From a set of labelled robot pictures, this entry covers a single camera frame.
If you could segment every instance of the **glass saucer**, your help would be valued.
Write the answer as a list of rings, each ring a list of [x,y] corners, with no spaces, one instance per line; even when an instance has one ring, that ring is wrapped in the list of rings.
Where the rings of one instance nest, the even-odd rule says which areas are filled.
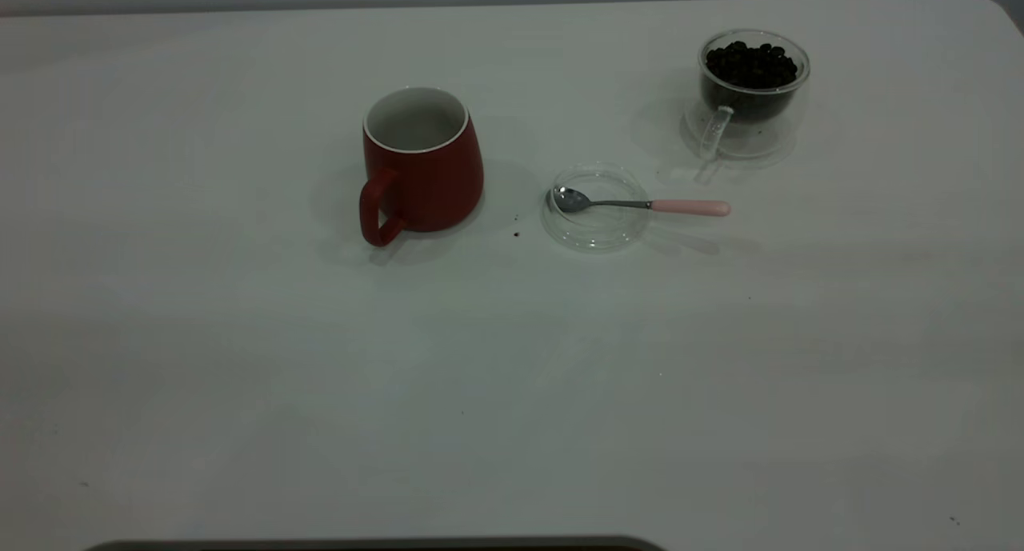
[[[560,172],[545,194],[541,220],[548,234],[567,247],[587,252],[622,248],[635,243],[650,220],[647,209],[624,207],[597,206],[562,213],[555,205],[555,192],[560,187],[573,187],[595,202],[648,200],[636,178],[613,163],[580,164]]]

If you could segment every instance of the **white table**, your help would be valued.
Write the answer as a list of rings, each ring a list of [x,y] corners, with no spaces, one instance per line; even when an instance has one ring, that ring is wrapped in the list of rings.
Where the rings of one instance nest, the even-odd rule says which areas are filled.
[[[734,27],[804,45],[811,103],[786,161],[703,186],[679,118]],[[1024,40],[992,3],[29,18],[0,45],[4,550],[1024,546]],[[468,103],[485,197],[374,250],[359,122],[407,84]],[[569,251],[539,200],[590,159],[733,215]]]

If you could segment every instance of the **coffee beans in glass cup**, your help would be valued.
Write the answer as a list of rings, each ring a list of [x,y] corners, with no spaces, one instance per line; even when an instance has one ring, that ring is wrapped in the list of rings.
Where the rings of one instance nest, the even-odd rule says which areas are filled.
[[[698,58],[700,100],[687,122],[702,159],[762,157],[794,137],[811,73],[800,46],[770,31],[732,30],[710,38]]]

